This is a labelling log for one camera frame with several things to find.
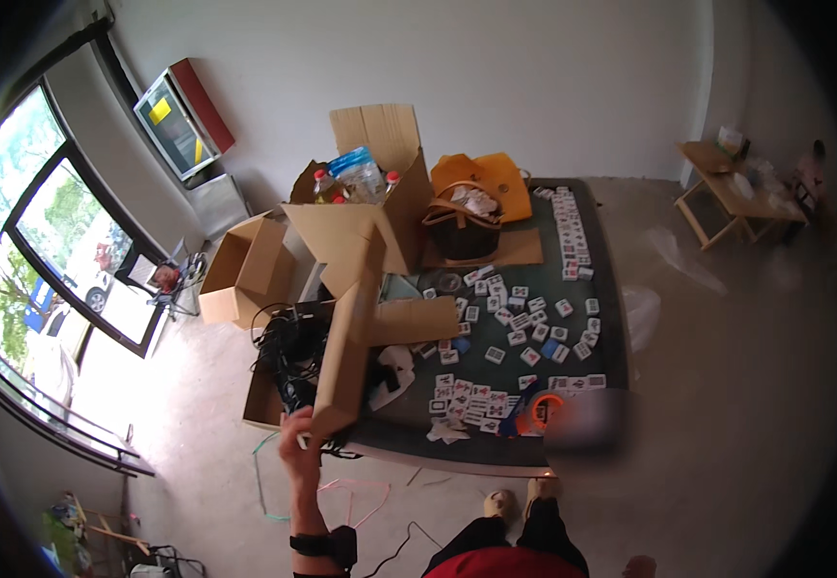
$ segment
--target black wristband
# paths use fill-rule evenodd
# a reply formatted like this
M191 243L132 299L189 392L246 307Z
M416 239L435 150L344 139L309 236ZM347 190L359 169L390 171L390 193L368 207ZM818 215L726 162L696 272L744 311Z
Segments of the black wristband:
M350 526L338 526L328 536L291 536L290 548L308 558L328 556L344 571L350 572L357 562L357 532Z

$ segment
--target slipper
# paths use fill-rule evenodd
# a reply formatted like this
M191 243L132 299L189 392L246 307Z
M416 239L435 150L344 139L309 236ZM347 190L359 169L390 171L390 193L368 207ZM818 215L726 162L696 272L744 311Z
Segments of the slipper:
M515 494L511 490L496 490L482 502L483 515L487 518L499 517L509 525L509 517L515 507Z
M531 512L531 504L537 498L557 498L563 495L563 485L559 478L532 477L528 480L528 503L525 505L525 522Z

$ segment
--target brown leather bag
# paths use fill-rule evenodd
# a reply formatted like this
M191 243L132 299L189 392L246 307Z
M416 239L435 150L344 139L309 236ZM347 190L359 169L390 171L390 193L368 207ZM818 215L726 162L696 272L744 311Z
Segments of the brown leather bag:
M493 216L480 216L462 204L447 201L449 191L467 185L488 194L499 205ZM428 214L422 225L428 228L432 242L448 264L487 263L494 259L499 248L499 234L502 231L502 202L492 191L479 182L459 180L442 190L439 197L432 199Z

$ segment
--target gray floor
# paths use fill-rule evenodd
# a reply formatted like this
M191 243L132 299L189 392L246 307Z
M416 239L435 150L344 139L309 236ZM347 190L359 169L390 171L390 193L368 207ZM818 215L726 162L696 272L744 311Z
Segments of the gray floor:
M642 459L601 479L571 474L562 500L568 533L593 576L619 575L636 554L655 556L662 576L760 575L801 522L837 446L837 243L805 231L790 250L728 237L701 253L672 206L676 183L589 185L619 282L656 291L662 313L649 346L632 357L632 389L651 410ZM726 285L725 296L660 257L645 237L658 225ZM90 371L127 400L120 420L134 422L134 444L158 470L130 486L138 533L202 559L210 576L289 575L287 525L263 516L254 479L251 452L265 433L240 421L253 359L247 333L192 319L169 324L147 362ZM287 494L275 449L269 442L259 460L269 512L281 515ZM485 493L525 495L524 480L427 470L406 486L414 471L326 460L323 481L392 486L358 529L355 575L391 555L411 520L444 543L480 515ZM356 487L353 522L381 494ZM320 500L328 524L342 524L347 494ZM414 536L379 575L418 576L435 550Z

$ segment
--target green string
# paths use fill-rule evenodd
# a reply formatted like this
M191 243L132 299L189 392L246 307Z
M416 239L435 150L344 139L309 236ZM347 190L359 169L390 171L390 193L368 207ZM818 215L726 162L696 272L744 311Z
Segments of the green string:
M264 513L265 517L271 518L275 522L288 522L290 520L290 516L275 516L273 514L268 514L268 509L264 507L264 491L262 490L262 473L258 469L258 450L263 447L265 443L268 442L269 439L274 437L274 435L280 432L274 432L265 437L255 450L251 452L251 459L255 463L255 481L258 482L258 500L262 503L262 512Z
M260 444L258 445L258 447L255 447L255 451L251 452L251 453L252 453L252 455L255 455L256 453L258 453L258 450L259 450L259 449L261 449L261 448L262 448L262 446L263 446L265 443L267 443L267 441L268 441L269 439L271 439L272 437L274 437L274 435L279 434L279 433L281 433L281 432L273 432L273 433L271 433L270 435L268 435L267 437L265 437L265 438L262 440L262 443L260 443Z

